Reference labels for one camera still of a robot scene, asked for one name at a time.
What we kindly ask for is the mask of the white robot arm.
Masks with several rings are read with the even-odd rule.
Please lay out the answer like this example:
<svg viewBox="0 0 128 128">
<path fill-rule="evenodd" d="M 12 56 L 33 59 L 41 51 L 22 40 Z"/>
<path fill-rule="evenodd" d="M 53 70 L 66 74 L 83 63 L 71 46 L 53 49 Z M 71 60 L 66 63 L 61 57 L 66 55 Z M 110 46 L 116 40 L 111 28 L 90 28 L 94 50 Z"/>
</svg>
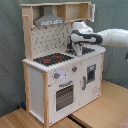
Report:
<svg viewBox="0 0 128 128">
<path fill-rule="evenodd" d="M 72 47 L 77 56 L 82 55 L 82 44 L 101 44 L 115 47 L 128 47 L 128 30 L 106 29 L 97 33 L 84 21 L 74 22 L 70 36 Z"/>
</svg>

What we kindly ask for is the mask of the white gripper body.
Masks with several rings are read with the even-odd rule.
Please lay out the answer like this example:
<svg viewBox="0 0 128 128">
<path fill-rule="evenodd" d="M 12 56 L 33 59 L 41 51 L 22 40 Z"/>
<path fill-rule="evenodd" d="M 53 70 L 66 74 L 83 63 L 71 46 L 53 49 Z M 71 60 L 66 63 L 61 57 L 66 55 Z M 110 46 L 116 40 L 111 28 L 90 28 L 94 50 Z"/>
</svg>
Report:
<svg viewBox="0 0 128 128">
<path fill-rule="evenodd" d="M 74 43 L 73 44 L 73 49 L 76 53 L 77 56 L 81 56 L 82 55 L 82 45 L 79 43 Z"/>
</svg>

